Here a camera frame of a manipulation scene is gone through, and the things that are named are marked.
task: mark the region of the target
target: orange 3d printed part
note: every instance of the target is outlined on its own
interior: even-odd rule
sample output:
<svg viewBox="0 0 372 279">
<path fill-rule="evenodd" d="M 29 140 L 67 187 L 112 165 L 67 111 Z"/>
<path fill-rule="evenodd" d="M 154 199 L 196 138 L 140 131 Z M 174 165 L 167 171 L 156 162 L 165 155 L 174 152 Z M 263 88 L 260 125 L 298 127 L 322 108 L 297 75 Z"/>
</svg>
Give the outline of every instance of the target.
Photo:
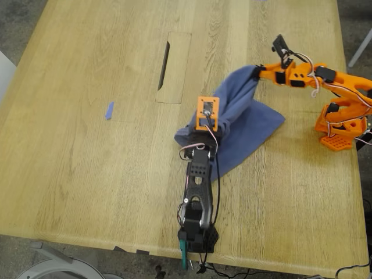
<svg viewBox="0 0 372 279">
<path fill-rule="evenodd" d="M 213 131 L 217 132 L 218 129 L 218 116 L 219 116 L 219 103 L 218 97 L 198 97 L 198 108 L 196 109 L 196 127 L 198 131 L 207 131 L 204 126 L 207 124 L 207 116 L 210 117 L 213 125 Z"/>
<path fill-rule="evenodd" d="M 311 86 L 315 88 L 312 96 L 316 96 L 320 87 L 333 92 L 337 98 L 323 107 L 315 130 L 326 133 L 320 142 L 330 149 L 351 148 L 353 140 L 367 130 L 366 116 L 372 114 L 372 81 L 331 70 L 325 63 L 313 64 L 306 55 L 289 50 L 281 35 L 273 42 L 273 51 L 279 54 L 281 62 L 258 66 L 257 77 L 267 78 L 278 85 Z M 291 56 L 303 63 L 296 66 Z M 367 96 L 359 90 L 366 91 Z"/>
</svg>

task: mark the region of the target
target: chair leg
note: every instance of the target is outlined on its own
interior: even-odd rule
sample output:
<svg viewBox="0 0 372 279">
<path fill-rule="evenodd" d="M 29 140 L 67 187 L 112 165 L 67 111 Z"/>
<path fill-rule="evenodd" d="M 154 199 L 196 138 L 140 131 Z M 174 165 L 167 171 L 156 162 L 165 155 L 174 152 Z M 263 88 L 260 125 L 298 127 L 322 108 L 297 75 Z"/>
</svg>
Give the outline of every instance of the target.
<svg viewBox="0 0 372 279">
<path fill-rule="evenodd" d="M 354 66 L 355 62 L 359 59 L 359 57 L 361 56 L 362 52 L 364 51 L 364 49 L 366 48 L 366 46 L 368 45 L 368 43 L 372 40 L 372 29 L 369 31 L 368 35 L 365 37 L 365 39 L 363 40 L 362 44 L 360 45 L 360 47 L 358 48 L 358 50 L 355 52 L 353 58 L 350 60 L 348 66 L 351 68 Z"/>
</svg>

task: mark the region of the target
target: wooden table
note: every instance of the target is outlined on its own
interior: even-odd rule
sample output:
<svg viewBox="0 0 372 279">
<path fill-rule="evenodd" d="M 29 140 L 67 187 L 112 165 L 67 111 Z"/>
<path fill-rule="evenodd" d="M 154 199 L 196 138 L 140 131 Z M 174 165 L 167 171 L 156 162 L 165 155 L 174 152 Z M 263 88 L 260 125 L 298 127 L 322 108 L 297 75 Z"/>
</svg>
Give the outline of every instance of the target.
<svg viewBox="0 0 372 279">
<path fill-rule="evenodd" d="M 173 135 L 231 71 L 277 62 L 279 33 L 345 70 L 336 0 L 49 0 L 0 108 L 0 233 L 181 257 Z M 332 94 L 310 92 L 260 81 L 286 121 L 223 177 L 211 262 L 327 277 L 367 262 L 356 152 L 318 143 Z"/>
</svg>

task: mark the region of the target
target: gray floor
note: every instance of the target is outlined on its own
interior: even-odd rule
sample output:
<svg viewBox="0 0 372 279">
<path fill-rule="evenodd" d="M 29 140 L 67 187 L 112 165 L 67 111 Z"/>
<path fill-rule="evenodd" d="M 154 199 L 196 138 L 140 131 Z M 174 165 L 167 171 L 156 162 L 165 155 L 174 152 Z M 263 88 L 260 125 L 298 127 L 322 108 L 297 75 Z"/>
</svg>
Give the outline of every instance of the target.
<svg viewBox="0 0 372 279">
<path fill-rule="evenodd" d="M 14 63 L 18 64 L 28 39 L 47 0 L 0 0 L 0 50 Z M 346 60 L 358 48 L 363 38 L 372 28 L 372 5 L 369 0 L 338 0 L 339 14 L 344 39 Z M 366 48 L 351 74 L 372 79 L 372 43 Z M 372 201 L 372 147 L 365 146 L 359 152 L 360 178 L 364 198 Z M 25 268 L 39 262 L 42 257 L 29 249 L 30 241 L 22 238 L 0 235 L 0 279 L 16 278 Z M 98 269 L 123 278 L 155 278 L 155 266 L 160 264 L 167 272 L 167 278 L 219 278 L 207 271 L 196 275 L 196 271 L 182 271 L 179 260 L 125 252 L 83 248 L 79 246 L 50 243 L 65 254 L 77 258 L 94 255 L 98 259 Z M 245 272 L 230 266 L 217 266 L 222 272 L 233 275 Z M 293 274 L 266 273 L 249 276 L 253 278 L 301 278 Z"/>
</svg>

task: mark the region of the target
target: small blue object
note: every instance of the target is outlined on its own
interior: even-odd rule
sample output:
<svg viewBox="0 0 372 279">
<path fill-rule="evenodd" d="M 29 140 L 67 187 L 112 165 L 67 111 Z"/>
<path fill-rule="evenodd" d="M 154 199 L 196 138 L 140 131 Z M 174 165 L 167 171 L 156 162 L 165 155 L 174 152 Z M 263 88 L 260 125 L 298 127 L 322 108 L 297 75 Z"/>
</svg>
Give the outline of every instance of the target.
<svg viewBox="0 0 372 279">
<path fill-rule="evenodd" d="M 255 66 L 249 65 L 231 73 L 217 88 L 214 96 L 220 98 L 219 130 L 222 132 L 219 146 L 220 175 L 238 166 L 256 150 L 284 122 L 284 117 L 253 99 L 258 81 L 252 77 Z M 174 139 L 187 145 L 195 127 L 195 114 L 189 125 L 177 131 Z M 211 180 L 217 178 L 213 162 Z"/>
<path fill-rule="evenodd" d="M 109 105 L 109 107 L 107 108 L 107 112 L 106 112 L 106 114 L 105 114 L 105 118 L 106 118 L 106 120 L 111 119 L 111 115 L 112 115 L 112 110 L 113 110 L 113 108 L 114 108 L 114 102 L 111 102 L 110 105 Z"/>
</svg>

